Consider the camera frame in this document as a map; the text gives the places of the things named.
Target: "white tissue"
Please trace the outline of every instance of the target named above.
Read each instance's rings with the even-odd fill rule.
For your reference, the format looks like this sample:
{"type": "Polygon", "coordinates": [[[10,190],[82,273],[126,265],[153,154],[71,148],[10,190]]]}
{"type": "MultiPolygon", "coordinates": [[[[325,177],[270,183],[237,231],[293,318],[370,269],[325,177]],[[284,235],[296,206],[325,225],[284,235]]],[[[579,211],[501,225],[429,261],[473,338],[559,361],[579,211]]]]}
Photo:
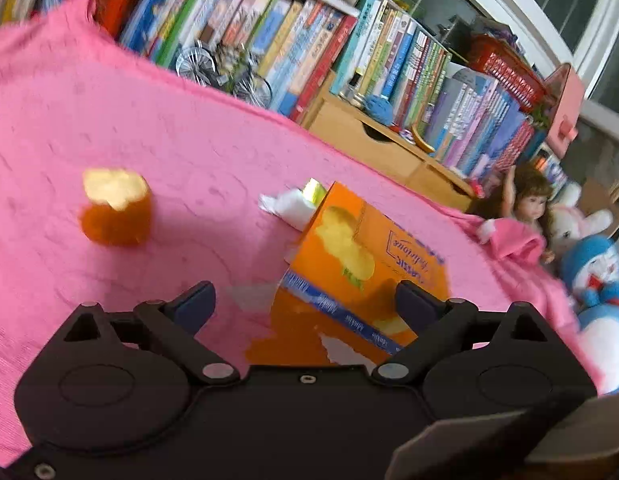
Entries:
{"type": "Polygon", "coordinates": [[[285,220],[289,225],[302,231],[309,223],[317,207],[307,200],[300,189],[290,189],[274,198],[260,195],[259,207],[285,220]]]}

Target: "blue stripe on box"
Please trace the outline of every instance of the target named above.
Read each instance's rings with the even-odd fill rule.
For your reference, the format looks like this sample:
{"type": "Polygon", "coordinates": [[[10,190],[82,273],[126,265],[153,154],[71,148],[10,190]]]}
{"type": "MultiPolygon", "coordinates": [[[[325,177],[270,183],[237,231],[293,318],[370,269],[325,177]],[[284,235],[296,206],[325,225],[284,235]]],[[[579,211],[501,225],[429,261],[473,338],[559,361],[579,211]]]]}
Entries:
{"type": "Polygon", "coordinates": [[[302,278],[292,270],[285,272],[280,284],[282,288],[299,300],[315,306],[320,312],[337,320],[337,322],[345,325],[352,332],[358,334],[363,339],[369,341],[388,354],[393,355],[403,349],[398,343],[382,335],[381,332],[367,324],[358,316],[352,314],[340,303],[330,298],[322,290],[316,288],[305,278],[302,278]]]}

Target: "blue plush toy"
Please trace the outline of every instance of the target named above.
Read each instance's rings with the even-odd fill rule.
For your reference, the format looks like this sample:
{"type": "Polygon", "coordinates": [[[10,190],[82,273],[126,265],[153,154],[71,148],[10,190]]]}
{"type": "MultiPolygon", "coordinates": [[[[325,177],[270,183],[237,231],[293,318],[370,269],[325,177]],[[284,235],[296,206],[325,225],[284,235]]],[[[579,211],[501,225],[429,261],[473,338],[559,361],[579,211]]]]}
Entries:
{"type": "Polygon", "coordinates": [[[579,314],[583,351],[603,374],[599,393],[619,391],[619,254],[607,238],[580,240],[563,256],[560,273],[586,309],[579,314]]]}

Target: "cardboard box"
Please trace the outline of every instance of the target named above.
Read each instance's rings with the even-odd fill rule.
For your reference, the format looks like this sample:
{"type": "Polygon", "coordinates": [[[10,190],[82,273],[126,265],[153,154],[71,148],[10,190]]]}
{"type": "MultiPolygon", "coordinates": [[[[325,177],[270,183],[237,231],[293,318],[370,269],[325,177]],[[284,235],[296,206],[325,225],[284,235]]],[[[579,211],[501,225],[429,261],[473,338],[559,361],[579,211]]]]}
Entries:
{"type": "Polygon", "coordinates": [[[380,211],[335,183],[302,234],[272,305],[274,335],[254,342],[253,364],[326,365],[325,338],[378,364],[416,338],[394,293],[411,280],[448,298],[445,264],[380,211]]]}

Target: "red plastic bin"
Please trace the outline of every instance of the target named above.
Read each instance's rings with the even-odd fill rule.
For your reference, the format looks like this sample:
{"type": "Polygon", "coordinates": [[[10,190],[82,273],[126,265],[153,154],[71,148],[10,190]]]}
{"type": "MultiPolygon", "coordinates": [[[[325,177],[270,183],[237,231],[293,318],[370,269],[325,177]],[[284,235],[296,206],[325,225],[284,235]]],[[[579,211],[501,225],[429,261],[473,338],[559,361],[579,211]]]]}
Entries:
{"type": "Polygon", "coordinates": [[[543,82],[502,40],[484,34],[474,37],[468,60],[471,69],[498,79],[524,112],[531,112],[547,94],[543,82]]]}

